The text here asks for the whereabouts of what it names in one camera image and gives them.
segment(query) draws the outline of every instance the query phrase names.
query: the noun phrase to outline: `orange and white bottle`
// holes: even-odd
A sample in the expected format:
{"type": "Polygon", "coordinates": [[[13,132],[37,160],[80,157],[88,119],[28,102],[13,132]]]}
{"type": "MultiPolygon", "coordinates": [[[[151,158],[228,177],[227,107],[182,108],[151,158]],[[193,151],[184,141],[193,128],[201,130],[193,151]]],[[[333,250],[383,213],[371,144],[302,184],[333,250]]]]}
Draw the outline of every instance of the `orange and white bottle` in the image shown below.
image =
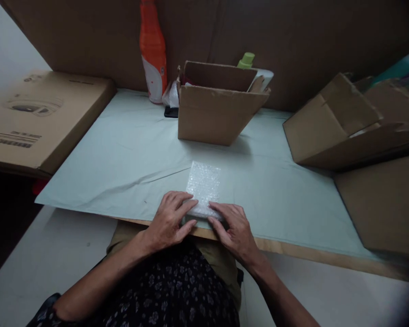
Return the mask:
{"type": "Polygon", "coordinates": [[[161,104],[167,87],[167,58],[155,0],[141,0],[140,49],[150,101],[161,104]]]}

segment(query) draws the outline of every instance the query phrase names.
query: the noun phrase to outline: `person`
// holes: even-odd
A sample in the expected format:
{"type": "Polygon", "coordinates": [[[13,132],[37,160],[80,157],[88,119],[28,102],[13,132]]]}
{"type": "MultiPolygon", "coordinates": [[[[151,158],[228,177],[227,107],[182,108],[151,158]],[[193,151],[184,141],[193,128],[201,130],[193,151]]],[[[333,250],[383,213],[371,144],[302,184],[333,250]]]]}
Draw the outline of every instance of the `person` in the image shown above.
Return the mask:
{"type": "Polygon", "coordinates": [[[256,246],[241,206],[209,203],[229,226],[208,218],[223,246],[187,237],[197,221],[180,222],[198,203],[192,197],[165,194],[147,229],[119,223],[105,259],[46,301],[28,326],[239,326],[234,258],[257,282],[277,326],[318,326],[256,246]]]}

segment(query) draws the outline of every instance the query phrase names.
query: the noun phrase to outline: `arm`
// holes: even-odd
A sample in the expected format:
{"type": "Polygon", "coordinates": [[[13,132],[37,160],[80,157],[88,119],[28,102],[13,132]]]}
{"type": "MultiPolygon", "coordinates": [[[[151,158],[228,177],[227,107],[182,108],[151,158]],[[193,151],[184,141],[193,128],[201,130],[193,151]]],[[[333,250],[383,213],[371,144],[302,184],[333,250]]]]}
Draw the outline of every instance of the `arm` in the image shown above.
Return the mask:
{"type": "Polygon", "coordinates": [[[186,192],[168,192],[162,198],[150,226],[139,232],[126,246],[103,261],[72,286],[53,305],[56,315],[65,321],[82,321],[103,303],[115,285],[142,260],[164,248],[182,242],[196,220],[179,228],[182,218],[196,204],[186,192]]]}
{"type": "Polygon", "coordinates": [[[216,219],[208,217],[221,243],[235,256],[257,282],[276,325],[319,326],[276,275],[266,256],[258,249],[244,209],[236,204],[210,202],[229,225],[226,231],[216,219]]]}

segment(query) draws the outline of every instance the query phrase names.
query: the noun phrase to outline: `open cardboard box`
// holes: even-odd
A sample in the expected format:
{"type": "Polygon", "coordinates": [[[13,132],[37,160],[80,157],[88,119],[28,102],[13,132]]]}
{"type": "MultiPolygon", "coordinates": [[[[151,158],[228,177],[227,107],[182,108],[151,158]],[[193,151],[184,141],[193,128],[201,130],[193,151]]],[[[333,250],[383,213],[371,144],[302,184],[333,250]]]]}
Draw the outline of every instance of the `open cardboard box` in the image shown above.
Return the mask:
{"type": "Polygon", "coordinates": [[[116,92],[110,79],[34,70],[0,93],[0,170],[51,177],[116,92]]]}
{"type": "Polygon", "coordinates": [[[360,92],[338,74],[284,124],[294,162],[339,170],[409,147],[409,90],[386,80],[360,92]]]}
{"type": "Polygon", "coordinates": [[[362,244],[409,255],[409,156],[338,174],[334,180],[362,244]]]}
{"type": "Polygon", "coordinates": [[[252,83],[256,73],[186,61],[183,74],[193,85],[182,85],[179,74],[178,138],[231,145],[269,97],[270,89],[260,92],[263,78],[252,83]]]}

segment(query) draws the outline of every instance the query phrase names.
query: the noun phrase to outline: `bubble wrap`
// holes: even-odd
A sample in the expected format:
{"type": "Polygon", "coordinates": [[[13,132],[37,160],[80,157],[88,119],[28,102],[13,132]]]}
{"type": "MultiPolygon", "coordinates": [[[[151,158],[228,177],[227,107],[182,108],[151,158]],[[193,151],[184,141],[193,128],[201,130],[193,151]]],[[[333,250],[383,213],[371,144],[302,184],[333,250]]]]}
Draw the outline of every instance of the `bubble wrap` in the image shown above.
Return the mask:
{"type": "Polygon", "coordinates": [[[200,218],[214,217],[218,220],[223,218],[214,210],[208,207],[209,201],[219,200],[219,176],[221,169],[204,163],[192,162],[190,177],[186,191],[193,194],[193,200],[199,203],[192,208],[188,214],[200,218]]]}

